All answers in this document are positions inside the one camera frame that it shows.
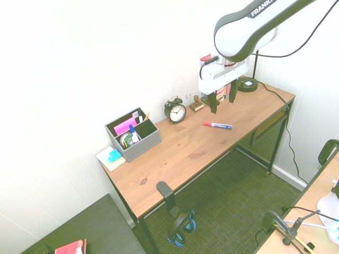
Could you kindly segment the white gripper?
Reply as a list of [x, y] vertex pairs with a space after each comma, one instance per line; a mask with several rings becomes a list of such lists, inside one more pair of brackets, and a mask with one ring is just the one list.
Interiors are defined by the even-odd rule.
[[229, 102], [233, 103], [239, 86], [239, 77], [249, 70], [249, 57], [231, 62], [222, 56], [205, 56], [200, 59], [198, 90], [208, 94], [211, 113], [217, 112], [217, 90], [231, 84]]

